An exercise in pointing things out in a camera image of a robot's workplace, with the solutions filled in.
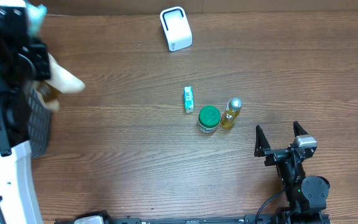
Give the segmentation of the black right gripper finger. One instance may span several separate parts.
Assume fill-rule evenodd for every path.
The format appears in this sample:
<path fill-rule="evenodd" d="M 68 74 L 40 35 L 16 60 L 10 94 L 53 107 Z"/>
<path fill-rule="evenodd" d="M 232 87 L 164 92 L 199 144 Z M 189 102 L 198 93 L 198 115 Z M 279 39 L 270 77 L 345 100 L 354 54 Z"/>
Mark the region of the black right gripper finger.
<path fill-rule="evenodd" d="M 308 133 L 301 127 L 301 125 L 299 124 L 298 121 L 294 121 L 294 122 L 293 122 L 293 131 L 294 131 L 295 137 L 297 137 L 297 136 L 302 136 L 302 135 L 307 135 L 307 134 L 308 134 Z"/>
<path fill-rule="evenodd" d="M 265 137 L 262 128 L 259 125 L 255 127 L 255 132 L 256 132 L 256 140 L 255 140 L 254 156 L 263 157 L 265 156 L 266 151 L 271 150 L 271 147 Z"/>

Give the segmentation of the yellow liquid bottle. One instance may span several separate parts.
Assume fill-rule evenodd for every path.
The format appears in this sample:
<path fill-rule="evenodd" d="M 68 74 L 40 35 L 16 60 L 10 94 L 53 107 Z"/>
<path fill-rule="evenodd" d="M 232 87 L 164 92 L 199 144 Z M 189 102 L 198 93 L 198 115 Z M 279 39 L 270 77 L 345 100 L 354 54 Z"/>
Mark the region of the yellow liquid bottle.
<path fill-rule="evenodd" d="M 221 117 L 221 126 L 225 129 L 231 129 L 234 126 L 236 118 L 242 109 L 242 100 L 240 98 L 232 98 L 228 101 L 226 110 Z"/>

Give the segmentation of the green lid jar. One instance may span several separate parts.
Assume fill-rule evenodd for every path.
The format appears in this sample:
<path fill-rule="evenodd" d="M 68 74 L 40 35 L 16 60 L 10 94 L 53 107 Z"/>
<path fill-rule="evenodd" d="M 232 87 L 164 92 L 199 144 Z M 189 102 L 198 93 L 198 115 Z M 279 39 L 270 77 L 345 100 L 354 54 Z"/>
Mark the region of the green lid jar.
<path fill-rule="evenodd" d="M 205 106 L 198 115 L 198 128 L 203 133 L 213 133 L 221 119 L 220 111 L 214 106 Z"/>

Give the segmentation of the small teal white box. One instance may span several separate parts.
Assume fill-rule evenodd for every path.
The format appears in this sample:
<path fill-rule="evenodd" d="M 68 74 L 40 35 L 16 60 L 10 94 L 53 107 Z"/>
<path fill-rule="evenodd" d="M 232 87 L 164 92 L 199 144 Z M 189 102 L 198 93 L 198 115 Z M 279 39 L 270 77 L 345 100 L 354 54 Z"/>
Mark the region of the small teal white box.
<path fill-rule="evenodd" d="M 183 96 L 186 113 L 193 113 L 195 110 L 193 88 L 191 86 L 185 86 Z"/>

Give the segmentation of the beige brown snack bag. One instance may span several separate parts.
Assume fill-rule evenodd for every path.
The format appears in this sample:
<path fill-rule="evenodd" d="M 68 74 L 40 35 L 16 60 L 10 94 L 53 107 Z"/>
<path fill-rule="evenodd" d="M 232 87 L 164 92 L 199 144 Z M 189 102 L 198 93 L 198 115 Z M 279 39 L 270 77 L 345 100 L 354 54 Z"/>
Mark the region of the beige brown snack bag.
<path fill-rule="evenodd" d="M 51 54 L 48 54 L 48 59 L 50 62 L 50 79 L 33 81 L 32 87 L 45 109 L 58 112 L 60 95 L 79 93 L 85 89 L 86 85 L 60 66 Z"/>

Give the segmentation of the teal snack packet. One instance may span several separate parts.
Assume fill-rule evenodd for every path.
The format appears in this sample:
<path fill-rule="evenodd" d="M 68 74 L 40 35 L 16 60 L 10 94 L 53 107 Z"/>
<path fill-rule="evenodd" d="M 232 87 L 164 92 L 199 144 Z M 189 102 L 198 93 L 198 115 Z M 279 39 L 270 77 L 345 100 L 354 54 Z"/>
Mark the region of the teal snack packet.
<path fill-rule="evenodd" d="M 28 35 L 35 37 L 41 30 L 45 16 L 47 15 L 47 8 L 43 4 L 34 6 L 31 3 L 27 3 L 26 11 L 28 18 Z"/>

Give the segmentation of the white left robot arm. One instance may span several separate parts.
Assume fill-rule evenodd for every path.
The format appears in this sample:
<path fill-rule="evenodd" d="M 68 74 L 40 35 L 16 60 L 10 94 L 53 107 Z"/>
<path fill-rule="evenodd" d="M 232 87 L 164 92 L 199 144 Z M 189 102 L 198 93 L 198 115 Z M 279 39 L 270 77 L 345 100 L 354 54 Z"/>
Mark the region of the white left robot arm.
<path fill-rule="evenodd" d="M 48 145 L 51 112 L 33 82 L 51 77 L 46 44 L 33 29 L 44 6 L 0 1 L 0 223 L 41 223 L 31 162 Z"/>

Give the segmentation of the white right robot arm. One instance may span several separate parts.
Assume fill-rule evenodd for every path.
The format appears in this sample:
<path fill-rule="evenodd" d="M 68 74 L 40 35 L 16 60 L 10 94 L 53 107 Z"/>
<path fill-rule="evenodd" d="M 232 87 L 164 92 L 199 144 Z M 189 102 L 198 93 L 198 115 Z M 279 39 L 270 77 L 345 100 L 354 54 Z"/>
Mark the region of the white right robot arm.
<path fill-rule="evenodd" d="M 283 189 L 267 199 L 258 209 L 254 223 L 330 223 L 326 209 L 330 183 L 321 176 L 307 176 L 302 162 L 313 157 L 317 149 L 316 139 L 301 125 L 293 122 L 294 141 L 286 148 L 272 149 L 260 126 L 255 127 L 255 157 L 264 157 L 265 166 L 275 166 Z M 280 207 L 267 218 L 261 217 L 263 209 L 272 200 L 285 194 L 287 206 Z"/>

